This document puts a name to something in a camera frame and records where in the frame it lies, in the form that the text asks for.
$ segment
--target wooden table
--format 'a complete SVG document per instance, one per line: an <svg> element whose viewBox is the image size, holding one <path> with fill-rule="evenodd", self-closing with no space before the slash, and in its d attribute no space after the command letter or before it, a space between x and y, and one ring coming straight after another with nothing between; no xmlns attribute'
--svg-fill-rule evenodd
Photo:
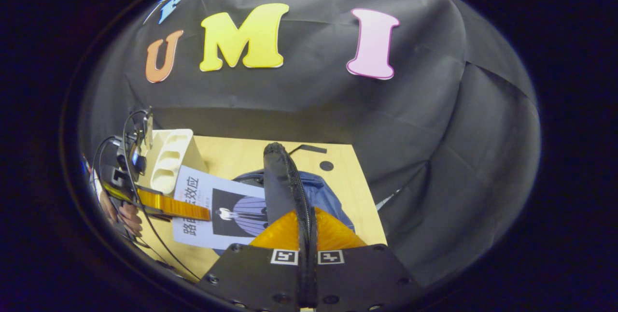
<svg viewBox="0 0 618 312"><path fill-rule="evenodd" d="M208 173L225 179L262 169L264 147L272 141L241 140L235 138L219 138L194 136L199 154L208 165ZM327 149L326 154L298 150L292 158L300 171L315 173L324 178L340 200L343 210L354 224L357 235L367 244L386 244L386 237L378 217L378 211L371 197L363 171L358 164L358 158L351 145L322 144L310 142L280 142L290 152L301 144L309 144ZM334 165L331 171L320 168L320 162L329 161ZM192 277L184 270L157 240L152 229L140 214L143 223L143 237L146 243L157 251L170 264L178 268L185 277ZM168 248L193 273L202 277L218 259L218 255L210 248L200 248L173 240L172 223L152 220L153 226ZM153 259L160 258L152 250L144 249Z"/></svg>

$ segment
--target black fabric backdrop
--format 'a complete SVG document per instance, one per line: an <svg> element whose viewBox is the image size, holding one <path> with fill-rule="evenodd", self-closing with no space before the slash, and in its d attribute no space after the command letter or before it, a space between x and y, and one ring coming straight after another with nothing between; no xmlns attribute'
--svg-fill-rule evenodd
<svg viewBox="0 0 618 312"><path fill-rule="evenodd" d="M209 15L240 25L253 8L290 6L279 29L284 65L239 61L201 72ZM353 8L397 17L387 81L346 70L358 41ZM519 215L540 156L538 104L516 52L460 0L181 0L161 24L143 11L115 38L89 79L82 145L120 134L152 105L157 128L272 141L353 144L389 246L423 286L483 255ZM174 68L145 77L146 48L182 29ZM159 50L163 63L165 44Z"/></svg>

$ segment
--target letter m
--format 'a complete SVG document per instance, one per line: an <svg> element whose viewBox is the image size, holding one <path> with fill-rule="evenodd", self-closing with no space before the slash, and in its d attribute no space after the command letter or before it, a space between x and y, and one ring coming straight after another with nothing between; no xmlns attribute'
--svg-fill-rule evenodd
<svg viewBox="0 0 618 312"><path fill-rule="evenodd" d="M287 4L271 3L256 7L236 28L228 13L208 16L201 22L206 30L204 60L199 64L203 72L220 70L223 61L218 57L221 50L225 61L235 67L245 45L249 43L247 56L242 63L249 68L276 68L283 65L283 56L277 51L277 36L281 16L289 10Z"/></svg>

